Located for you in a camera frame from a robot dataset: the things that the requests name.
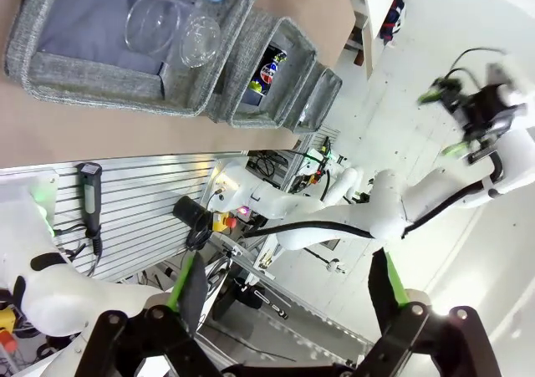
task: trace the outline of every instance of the red object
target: red object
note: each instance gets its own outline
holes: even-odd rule
[[[236,218],[232,218],[232,217],[228,217],[226,220],[225,220],[225,225],[229,228],[235,228],[236,225],[237,225],[237,219]]]
[[[6,330],[3,329],[0,331],[0,344],[3,345],[3,347],[12,354],[17,350],[17,341],[15,338]]]

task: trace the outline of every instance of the wire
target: wire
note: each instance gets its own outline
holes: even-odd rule
[[[325,174],[327,174],[327,183],[325,184],[324,193],[321,195],[320,201],[323,201],[325,196],[327,196],[327,191],[329,190],[329,185],[331,184],[331,173],[329,170],[325,171]]]
[[[85,229],[84,224],[76,224],[67,229],[53,229],[53,235],[54,237],[61,237],[62,235],[65,235],[67,233],[81,231],[82,229]]]
[[[470,80],[472,81],[472,83],[477,87],[478,90],[481,90],[482,89],[482,86],[481,84],[477,81],[477,78],[476,76],[474,75],[474,73],[472,73],[470,70],[468,70],[467,68],[454,68],[452,69],[450,72],[447,73],[447,75],[444,77],[444,79],[448,79],[451,75],[453,75],[455,72],[464,72],[465,74],[467,74],[469,77],[470,77]]]
[[[207,326],[209,329],[213,329],[214,331],[217,331],[219,334],[222,334],[222,335],[225,335],[226,337],[232,339],[233,341],[235,342],[238,342],[239,344],[245,346],[247,349],[250,349],[252,350],[253,352],[256,352],[258,354],[266,354],[267,356],[272,356],[273,358],[279,358],[279,359],[284,359],[284,360],[289,360],[290,362],[294,362],[294,363],[297,363],[297,360],[296,359],[292,359],[292,358],[288,358],[286,356],[282,356],[281,354],[272,354],[271,352],[266,352],[264,350],[260,350],[260,349],[255,349],[253,348],[251,345],[248,345],[246,344],[245,342],[243,342],[242,339],[239,339],[231,334],[228,334],[224,331],[221,331],[220,329],[214,327],[213,325],[211,324],[207,324],[207,323],[201,323],[201,325],[205,325]]]
[[[206,276],[206,279],[209,281],[212,277],[216,276],[218,273],[221,273],[221,272],[225,273],[225,276],[226,276],[231,269],[231,264],[232,262],[229,257],[227,256],[221,257],[217,261],[216,265],[208,273],[208,275]],[[223,265],[227,266],[225,270],[221,268]],[[217,284],[211,283],[210,287],[208,288],[208,293],[206,294],[206,301],[213,296],[213,294],[217,291],[219,286],[224,282],[225,282],[225,278],[221,278],[221,280],[217,281]]]
[[[214,196],[215,196],[216,194],[217,194],[217,191],[214,191],[214,192],[211,194],[210,198],[208,199],[208,203],[206,204],[206,208],[208,208],[208,207],[210,206],[210,201],[211,201],[211,199],[214,198]]]
[[[285,150],[285,151],[287,151],[288,153],[302,155],[304,158],[308,158],[309,160],[316,161],[319,164],[323,164],[324,163],[322,160],[318,160],[316,157],[312,157],[311,155],[308,155],[306,153],[301,153],[299,151],[294,151],[294,150]]]
[[[30,331],[30,330],[35,330],[35,327],[24,327],[24,328],[20,328],[20,329],[13,329],[13,332],[14,333],[18,333],[18,332],[21,332],[21,331]]]
[[[245,232],[243,237],[262,237],[264,235],[270,235],[272,233],[280,233],[286,231],[293,231],[295,229],[301,228],[318,228],[318,229],[332,229],[335,231],[347,232],[358,237],[365,237],[368,239],[373,239],[371,234],[367,231],[359,229],[357,227],[352,227],[350,225],[342,224],[340,222],[331,222],[331,221],[303,221],[303,222],[294,222],[291,224],[279,225],[278,227],[265,228],[255,232]]]
[[[73,262],[74,259],[85,249],[85,247],[86,247],[86,244],[82,243],[76,248],[76,250],[69,250],[69,249],[65,250],[65,254],[67,254],[67,256],[69,257],[69,260]]]
[[[161,285],[160,279],[156,274],[154,274],[154,279],[156,280],[156,283],[158,284],[158,288],[160,288],[162,291],[165,291],[164,287]]]
[[[492,160],[492,164],[494,165],[494,170],[489,175],[489,178],[491,179],[492,183],[496,183],[497,181],[500,180],[503,174],[502,159],[496,152],[491,153],[489,157]],[[475,194],[479,191],[482,191],[483,189],[485,189],[485,186],[483,185],[483,181],[474,182],[471,185],[465,186],[464,188],[460,189],[457,193],[454,193],[453,195],[448,197],[445,201],[443,201],[440,205],[435,207],[433,210],[429,211],[422,218],[415,221],[411,226],[407,227],[405,231],[403,232],[402,238],[404,238],[407,235],[407,233],[414,231],[415,229],[421,227],[422,225],[426,224],[428,221],[438,216],[446,208],[456,203],[463,197]]]
[[[316,257],[318,260],[321,260],[321,261],[324,262],[325,264],[329,264],[329,263],[330,263],[330,262],[327,261],[325,258],[319,256],[317,253],[313,252],[312,250],[310,250],[310,249],[308,249],[308,248],[306,248],[306,247],[304,247],[303,250],[304,250],[305,252],[307,252],[307,253],[312,254],[314,257]]]
[[[145,280],[145,281],[143,281],[143,280],[141,281],[141,284],[142,284],[142,285],[149,285],[149,283],[152,283],[154,286],[156,286],[156,285],[160,285],[160,286],[161,286],[161,284],[160,284],[160,279],[158,279],[158,283],[155,282],[155,281],[153,281],[153,280],[151,280],[151,279],[149,279],[149,277],[147,276],[147,271],[146,271],[146,270],[143,270],[143,271],[141,272],[141,275],[143,276],[143,279]]]
[[[273,175],[275,175],[275,164],[272,160],[265,156],[257,157],[257,160],[255,161],[255,166],[257,167],[258,173],[262,174],[262,176],[266,178],[271,178],[273,177]]]
[[[475,48],[469,48],[466,51],[464,51],[461,55],[457,57],[457,59],[453,62],[453,64],[450,67],[450,70],[453,70],[455,68],[455,65],[461,60],[462,57],[464,57],[467,53],[471,53],[473,51],[487,51],[491,53],[500,53],[501,55],[505,55],[506,52],[503,49],[499,48],[492,48],[492,47],[475,47]]]
[[[96,254],[96,257],[94,259],[93,265],[89,269],[89,272],[87,273],[88,277],[93,277],[95,270],[97,269],[97,266],[99,265],[100,258],[102,257],[102,252]]]

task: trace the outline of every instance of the clear plastic cup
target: clear plastic cup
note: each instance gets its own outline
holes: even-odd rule
[[[132,51],[177,68],[207,64],[221,44],[217,22],[182,0],[138,0],[126,20]]]

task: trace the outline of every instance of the power cable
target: power cable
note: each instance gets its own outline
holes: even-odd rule
[[[73,262],[74,259],[85,249],[87,245],[85,243],[82,243],[78,247],[76,247],[76,250],[65,250],[65,254],[69,258],[70,262]]]
[[[319,256],[316,252],[313,252],[312,250],[310,250],[310,249],[308,249],[308,248],[306,248],[306,247],[304,247],[303,250],[304,250],[305,252],[307,252],[307,253],[312,254],[314,257],[316,257],[318,260],[321,260],[321,261],[324,262],[325,264],[329,264],[329,263],[330,263],[330,261],[328,261],[327,259],[325,259],[325,258]]]
[[[278,227],[271,227],[261,229],[255,232],[246,232],[243,234],[243,237],[263,237],[264,235],[270,235],[272,233],[280,233],[293,231],[295,229],[302,228],[318,228],[318,229],[331,229],[335,231],[347,232],[358,237],[365,237],[368,239],[373,239],[371,234],[368,231],[364,231],[357,227],[352,227],[350,225],[342,224],[340,222],[332,221],[303,221],[303,222],[293,222],[291,224],[279,225]]]
[[[322,160],[318,160],[316,157],[312,157],[311,155],[308,155],[306,153],[301,153],[299,151],[294,151],[294,150],[285,150],[287,151],[288,153],[293,153],[293,154],[297,154],[297,155],[302,155],[304,158],[308,158],[309,160],[312,160],[312,161],[316,161],[318,162],[319,164],[323,164],[324,162]]]
[[[472,81],[472,83],[477,87],[478,90],[481,90],[482,89],[482,86],[481,84],[477,81],[477,78],[476,76],[474,75],[474,73],[472,73],[470,70],[468,70],[467,68],[454,68],[452,69],[450,72],[447,73],[447,75],[444,77],[444,79],[448,79],[450,76],[452,76],[455,72],[464,72],[465,74],[467,74],[469,77],[470,77],[470,80]]]
[[[455,68],[455,65],[461,60],[462,57],[464,57],[467,53],[471,53],[473,51],[487,51],[491,53],[500,53],[501,55],[505,55],[506,52],[503,49],[500,48],[493,48],[493,47],[475,47],[475,48],[469,48],[466,51],[464,51],[461,55],[457,57],[455,61],[453,61],[453,64],[450,67],[450,70],[453,70]]]
[[[327,175],[327,183],[325,184],[324,193],[321,195],[320,201],[323,201],[325,196],[327,196],[327,191],[329,190],[329,185],[331,184],[331,173],[329,170],[325,171],[325,174]]]
[[[82,231],[83,229],[85,229],[85,224],[76,224],[67,229],[53,229],[53,235],[54,237],[61,237],[67,233],[78,232]]]

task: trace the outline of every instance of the metal rod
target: metal rod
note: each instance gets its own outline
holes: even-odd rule
[[[15,363],[15,360],[13,360],[13,357],[7,352],[7,350],[3,347],[2,344],[0,344],[0,352],[2,353],[2,356],[5,358],[5,360],[8,361],[9,367],[11,368],[13,374],[16,374],[20,371],[20,368]]]

